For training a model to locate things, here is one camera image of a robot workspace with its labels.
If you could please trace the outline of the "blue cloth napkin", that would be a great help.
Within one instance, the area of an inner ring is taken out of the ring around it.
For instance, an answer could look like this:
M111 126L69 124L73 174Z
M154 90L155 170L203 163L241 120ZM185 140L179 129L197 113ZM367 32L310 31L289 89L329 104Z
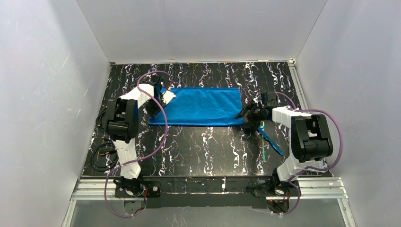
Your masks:
M241 126L243 118L241 93L237 87L177 87L164 107L171 126L228 127Z

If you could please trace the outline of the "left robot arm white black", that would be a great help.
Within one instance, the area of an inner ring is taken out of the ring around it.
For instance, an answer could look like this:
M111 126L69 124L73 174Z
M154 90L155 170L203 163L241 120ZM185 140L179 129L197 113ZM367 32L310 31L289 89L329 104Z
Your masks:
M141 167L135 162L124 163L137 159L135 138L139 132L139 109L143 107L151 116L155 117L160 108L165 106L163 102L162 79L139 84L133 90L119 97L108 99L105 131L112 140L120 164L120 176L122 180L135 181L140 175Z

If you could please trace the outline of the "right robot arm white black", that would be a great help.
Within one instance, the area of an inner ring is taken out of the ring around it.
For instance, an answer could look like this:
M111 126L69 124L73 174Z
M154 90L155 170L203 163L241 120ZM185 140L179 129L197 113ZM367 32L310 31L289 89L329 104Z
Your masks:
M277 92L262 93L261 101L246 104L234 117L243 119L242 128L258 131L263 137L267 136L260 129L263 121L278 123L289 129L289 155L273 171L275 186L291 184L306 171L328 171L329 167L323 161L332 155L333 145L326 117L303 113L289 105L279 105L277 95Z

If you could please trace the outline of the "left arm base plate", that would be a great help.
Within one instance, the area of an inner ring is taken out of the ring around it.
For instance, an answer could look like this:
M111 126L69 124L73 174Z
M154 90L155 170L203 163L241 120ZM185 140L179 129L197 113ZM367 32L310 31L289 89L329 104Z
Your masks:
M161 184L158 181L147 181L145 178L126 179L123 177L113 179L116 186L116 198L158 198L161 194Z

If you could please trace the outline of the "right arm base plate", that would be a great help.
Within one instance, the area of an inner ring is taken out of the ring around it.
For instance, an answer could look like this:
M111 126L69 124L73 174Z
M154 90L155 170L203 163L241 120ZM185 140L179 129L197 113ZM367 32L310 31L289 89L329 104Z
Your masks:
M302 195L298 181L282 182L273 178L249 183L246 192L257 198L275 197L267 199L267 207L271 213L278 215L284 215L296 207L290 207L290 199L296 199L298 204Z

